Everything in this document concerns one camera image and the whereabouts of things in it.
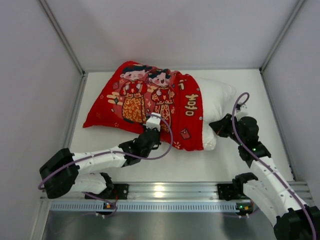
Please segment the red printed pillowcase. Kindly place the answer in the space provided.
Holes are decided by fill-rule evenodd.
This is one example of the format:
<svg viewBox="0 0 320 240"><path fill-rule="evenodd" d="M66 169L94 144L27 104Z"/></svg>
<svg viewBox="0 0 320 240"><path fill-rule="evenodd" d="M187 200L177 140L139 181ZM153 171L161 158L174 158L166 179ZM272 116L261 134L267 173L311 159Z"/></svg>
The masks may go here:
<svg viewBox="0 0 320 240"><path fill-rule="evenodd" d="M105 126L140 134L147 115L162 117L160 139L178 150L203 144L203 101L196 80L179 71L124 62L95 100L83 128Z"/></svg>

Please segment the white pillow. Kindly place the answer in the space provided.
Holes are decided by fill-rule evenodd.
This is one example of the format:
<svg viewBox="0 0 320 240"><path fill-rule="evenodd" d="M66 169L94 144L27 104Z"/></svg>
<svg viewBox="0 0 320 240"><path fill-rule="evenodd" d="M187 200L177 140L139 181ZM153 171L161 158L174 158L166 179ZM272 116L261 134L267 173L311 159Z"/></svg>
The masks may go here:
<svg viewBox="0 0 320 240"><path fill-rule="evenodd" d="M196 77L195 81L202 99L202 146L205 151L212 151L217 144L217 136L210 123L220 121L226 105L234 98L236 89L226 83Z"/></svg>

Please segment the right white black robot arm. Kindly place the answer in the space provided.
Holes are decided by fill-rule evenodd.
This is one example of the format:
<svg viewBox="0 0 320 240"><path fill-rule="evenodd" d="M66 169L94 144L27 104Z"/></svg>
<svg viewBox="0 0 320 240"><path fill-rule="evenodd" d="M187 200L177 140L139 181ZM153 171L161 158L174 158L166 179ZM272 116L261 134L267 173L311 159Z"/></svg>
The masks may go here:
<svg viewBox="0 0 320 240"><path fill-rule="evenodd" d="M249 167L249 172L234 177L229 195L251 199L271 223L276 239L318 240L319 208L309 206L281 175L271 153L259 140L256 119L237 119L227 114L209 126L217 136L238 144L239 156Z"/></svg>

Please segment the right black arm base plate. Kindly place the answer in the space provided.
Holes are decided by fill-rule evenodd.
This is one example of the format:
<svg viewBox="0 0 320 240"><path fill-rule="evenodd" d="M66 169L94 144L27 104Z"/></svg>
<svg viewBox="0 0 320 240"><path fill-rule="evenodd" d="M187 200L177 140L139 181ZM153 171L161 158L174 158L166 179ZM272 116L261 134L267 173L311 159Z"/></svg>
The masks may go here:
<svg viewBox="0 0 320 240"><path fill-rule="evenodd" d="M244 200L247 197L240 192L239 188L231 183L217 184L218 197L220 200Z"/></svg>

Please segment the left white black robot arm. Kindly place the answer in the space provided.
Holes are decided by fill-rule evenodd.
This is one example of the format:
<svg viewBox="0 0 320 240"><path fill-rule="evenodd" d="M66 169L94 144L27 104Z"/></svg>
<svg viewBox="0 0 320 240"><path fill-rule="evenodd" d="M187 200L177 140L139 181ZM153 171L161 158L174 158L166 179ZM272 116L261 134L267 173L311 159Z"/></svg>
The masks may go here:
<svg viewBox="0 0 320 240"><path fill-rule="evenodd" d="M137 138L111 149L72 153L62 148L39 169L43 181L40 186L49 199L75 192L89 193L90 198L108 198L114 184L104 171L135 165L159 145L159 129L145 127Z"/></svg>

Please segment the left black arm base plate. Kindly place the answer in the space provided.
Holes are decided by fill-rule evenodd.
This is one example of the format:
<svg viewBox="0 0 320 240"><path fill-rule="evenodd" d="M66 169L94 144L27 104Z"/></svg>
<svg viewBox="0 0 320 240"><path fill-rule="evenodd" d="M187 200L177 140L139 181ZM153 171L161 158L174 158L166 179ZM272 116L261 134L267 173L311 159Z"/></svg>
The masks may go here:
<svg viewBox="0 0 320 240"><path fill-rule="evenodd" d="M107 185L106 189L99 194L89 194L104 200L127 200L129 193L129 185L124 183L116 183Z"/></svg>

